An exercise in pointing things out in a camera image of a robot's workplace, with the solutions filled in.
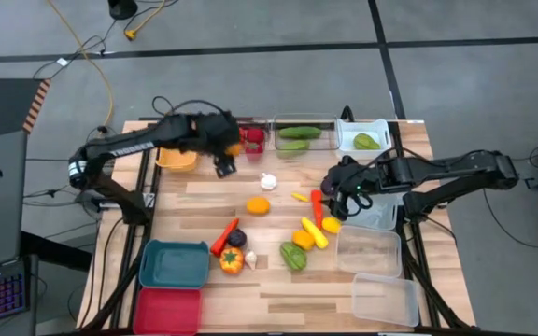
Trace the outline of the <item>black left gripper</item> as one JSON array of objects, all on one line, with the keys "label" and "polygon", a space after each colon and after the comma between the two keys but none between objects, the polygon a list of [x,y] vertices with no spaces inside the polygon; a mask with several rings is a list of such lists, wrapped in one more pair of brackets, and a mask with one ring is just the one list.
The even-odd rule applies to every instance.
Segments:
[{"label": "black left gripper", "polygon": [[242,145],[239,126],[231,112],[193,115],[191,128],[188,149],[216,156],[214,166],[218,178],[234,174],[234,157],[240,154]]}]

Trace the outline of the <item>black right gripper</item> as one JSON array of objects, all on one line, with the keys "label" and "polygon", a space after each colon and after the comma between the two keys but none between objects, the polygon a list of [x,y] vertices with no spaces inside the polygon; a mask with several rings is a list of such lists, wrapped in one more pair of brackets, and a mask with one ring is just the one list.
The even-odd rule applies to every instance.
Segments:
[{"label": "black right gripper", "polygon": [[326,174],[326,197],[333,217],[345,221],[348,218],[347,198],[337,200],[341,195],[373,195],[382,192],[381,173],[376,158],[361,164],[350,156],[344,156]]}]

